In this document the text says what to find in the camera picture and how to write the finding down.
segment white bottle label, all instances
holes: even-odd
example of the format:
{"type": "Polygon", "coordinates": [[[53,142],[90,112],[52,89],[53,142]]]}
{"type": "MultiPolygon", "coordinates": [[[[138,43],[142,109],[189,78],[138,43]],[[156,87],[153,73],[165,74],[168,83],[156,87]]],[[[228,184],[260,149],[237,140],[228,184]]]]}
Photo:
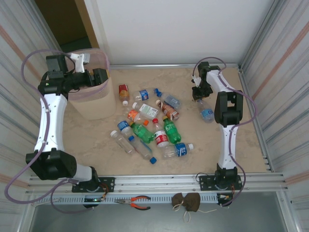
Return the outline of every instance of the white bottle label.
{"type": "Polygon", "coordinates": [[[158,113],[158,110],[152,108],[151,106],[143,104],[140,108],[140,112],[143,112],[144,114],[149,115],[150,117],[155,117],[158,113]]]}

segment white wall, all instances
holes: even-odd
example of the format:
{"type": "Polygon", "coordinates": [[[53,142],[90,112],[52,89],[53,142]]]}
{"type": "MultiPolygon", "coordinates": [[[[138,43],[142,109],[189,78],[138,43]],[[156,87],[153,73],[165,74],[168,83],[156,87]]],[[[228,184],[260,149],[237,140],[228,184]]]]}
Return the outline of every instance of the white wall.
{"type": "Polygon", "coordinates": [[[240,62],[273,0],[85,0],[112,64],[240,62]]]}

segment crushed plastic bottle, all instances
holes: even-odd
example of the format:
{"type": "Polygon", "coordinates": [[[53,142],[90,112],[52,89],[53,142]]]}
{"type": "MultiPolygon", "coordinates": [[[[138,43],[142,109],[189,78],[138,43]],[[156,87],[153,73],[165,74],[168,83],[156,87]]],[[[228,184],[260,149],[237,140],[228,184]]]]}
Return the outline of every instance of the crushed plastic bottle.
{"type": "Polygon", "coordinates": [[[153,157],[153,152],[149,146],[143,143],[140,139],[135,138],[133,135],[129,137],[129,141],[135,150],[140,153],[145,160],[149,160],[152,164],[156,163],[156,158],[153,157]]]}
{"type": "Polygon", "coordinates": [[[214,113],[207,102],[200,99],[197,101],[197,107],[204,122],[211,123],[214,121],[214,113]]]}
{"type": "Polygon", "coordinates": [[[168,145],[162,148],[164,158],[170,158],[174,156],[185,156],[189,151],[193,150],[193,144],[175,144],[168,145]]]}

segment blue bottle label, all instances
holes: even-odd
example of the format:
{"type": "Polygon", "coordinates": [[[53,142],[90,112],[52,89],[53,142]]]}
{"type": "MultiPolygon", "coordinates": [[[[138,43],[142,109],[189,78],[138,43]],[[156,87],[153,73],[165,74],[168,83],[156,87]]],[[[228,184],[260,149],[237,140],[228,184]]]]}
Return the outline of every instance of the blue bottle label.
{"type": "Polygon", "coordinates": [[[184,143],[176,144],[175,145],[177,149],[178,156],[185,156],[187,154],[187,148],[185,147],[184,143]]]}
{"type": "Polygon", "coordinates": [[[209,115],[212,115],[212,114],[213,114],[213,111],[211,109],[206,109],[201,112],[201,115],[203,118],[208,117],[209,115]]]}
{"type": "Polygon", "coordinates": [[[149,99],[148,92],[145,89],[140,91],[140,95],[142,101],[149,99]]]}
{"type": "Polygon", "coordinates": [[[124,128],[128,127],[129,124],[126,122],[126,121],[122,121],[122,122],[119,122],[117,127],[119,128],[120,131],[122,131],[124,128]]]}

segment gray floor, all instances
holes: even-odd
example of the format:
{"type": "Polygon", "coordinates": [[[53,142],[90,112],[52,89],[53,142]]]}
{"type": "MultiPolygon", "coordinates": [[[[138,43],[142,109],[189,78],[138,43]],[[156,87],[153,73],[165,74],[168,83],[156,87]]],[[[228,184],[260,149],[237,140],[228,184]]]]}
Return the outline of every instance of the gray floor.
{"type": "MultiPolygon", "coordinates": [[[[80,205],[62,205],[78,210],[80,205]]],[[[276,193],[243,193],[229,209],[202,204],[191,212],[191,221],[183,222],[184,207],[172,211],[170,204],[152,204],[151,210],[139,211],[128,205],[99,205],[94,211],[65,215],[50,205],[36,207],[31,232],[285,232],[276,193]]]]}

